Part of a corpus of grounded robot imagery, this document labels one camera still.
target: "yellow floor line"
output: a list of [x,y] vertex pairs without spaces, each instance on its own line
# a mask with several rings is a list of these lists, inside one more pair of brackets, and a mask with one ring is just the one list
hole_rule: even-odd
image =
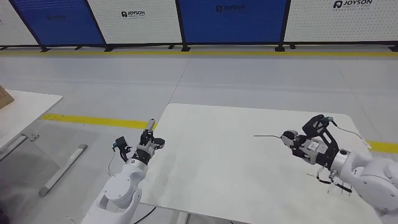
[[371,149],[372,151],[398,154],[398,144],[393,144],[389,142],[369,141],[369,140],[368,143],[372,146]]
[[80,56],[80,55],[99,55],[99,56],[114,56],[114,55],[220,55],[220,56],[327,56],[327,57],[398,57],[398,52],[318,52],[318,51],[294,51],[294,52],[273,52],[273,51],[200,51],[192,50],[190,52],[180,51],[169,51],[169,50],[148,50],[148,51],[117,51],[114,52],[102,52],[102,51],[60,51],[50,50],[45,53],[39,51],[20,51],[10,50],[1,51],[0,56],[54,56],[54,55],[66,55],[66,56]]
[[[73,116],[73,115],[54,114],[54,113],[45,114],[43,115],[43,117],[41,117],[41,119],[69,122],[69,123],[80,123],[80,124],[97,124],[101,126],[117,126],[117,127],[134,128],[134,129],[144,129],[147,126],[147,121],[96,118],[89,116]],[[378,142],[378,141],[368,141],[368,143],[372,146],[372,151],[398,154],[398,144]]]
[[95,118],[89,116],[73,116],[53,113],[45,114],[41,117],[41,119],[80,124],[98,124],[101,126],[117,126],[134,129],[145,129],[148,123],[147,121],[138,120]]

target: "black logo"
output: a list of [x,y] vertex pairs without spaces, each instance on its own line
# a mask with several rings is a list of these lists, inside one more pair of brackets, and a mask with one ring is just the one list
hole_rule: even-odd
[[128,18],[145,17],[145,11],[122,11],[122,17],[128,17]]
[[335,2],[335,5],[333,6],[333,8],[341,8],[342,5],[343,5],[343,1],[337,0]]
[[333,5],[333,8],[337,9],[340,8],[348,8],[349,10],[354,9],[367,9],[372,4],[373,0],[346,0],[344,3],[342,0],[337,0]]
[[241,11],[246,8],[245,5],[241,6],[216,6],[216,12],[228,12],[228,11]]
[[54,15],[54,16],[47,16],[47,19],[48,19],[49,21],[56,21],[56,20],[63,20],[63,21],[65,21],[65,20],[67,19],[67,17],[64,16],[64,15]]

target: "white table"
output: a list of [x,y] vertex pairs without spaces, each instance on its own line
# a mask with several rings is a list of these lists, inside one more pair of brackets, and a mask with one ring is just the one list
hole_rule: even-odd
[[[144,204],[252,224],[378,224],[373,209],[307,175],[311,166],[280,139],[319,113],[170,104],[155,130],[165,147],[149,162],[142,181]],[[333,116],[358,132],[351,118]],[[340,148],[371,157],[353,134],[329,128]]]
[[[0,160],[26,139],[35,141],[39,135],[24,133],[25,129],[62,99],[59,95],[14,90],[7,90],[7,92],[15,100],[0,109]],[[43,197],[49,192],[86,147],[85,144],[79,146],[67,164],[60,168],[40,190],[40,196]]]

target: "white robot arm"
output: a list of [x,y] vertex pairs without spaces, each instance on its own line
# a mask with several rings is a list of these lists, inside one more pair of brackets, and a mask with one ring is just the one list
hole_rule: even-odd
[[[127,158],[131,147],[127,146],[124,137],[116,140],[113,150],[120,150],[120,156],[125,161],[120,173],[112,176],[105,184],[99,196],[91,205],[82,224],[129,224],[142,197],[142,190],[138,187],[145,178],[148,162],[155,154],[155,150],[162,149],[165,141],[154,138],[153,127],[155,120],[148,122],[141,135],[137,151],[132,158]],[[118,208],[124,209],[122,213],[111,212],[106,209],[108,202],[113,202]]]
[[[310,164],[319,164],[330,171],[330,182],[335,177],[353,186],[358,195],[373,209],[383,224],[398,223],[398,163],[391,159],[367,159],[354,152],[339,149],[337,142],[327,130],[331,117],[318,115],[303,126],[306,134],[286,131],[281,140],[291,148],[292,154]],[[337,184],[346,191],[350,189]]]

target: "pegboard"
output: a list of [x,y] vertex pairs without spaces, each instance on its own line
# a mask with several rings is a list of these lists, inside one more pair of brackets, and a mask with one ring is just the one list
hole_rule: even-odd
[[0,45],[37,45],[8,0],[0,0]]
[[175,0],[88,0],[108,44],[181,43]]
[[286,42],[391,40],[398,40],[398,0],[292,0]]
[[43,45],[103,44],[84,0],[13,0]]
[[180,0],[187,42],[278,42],[286,0]]

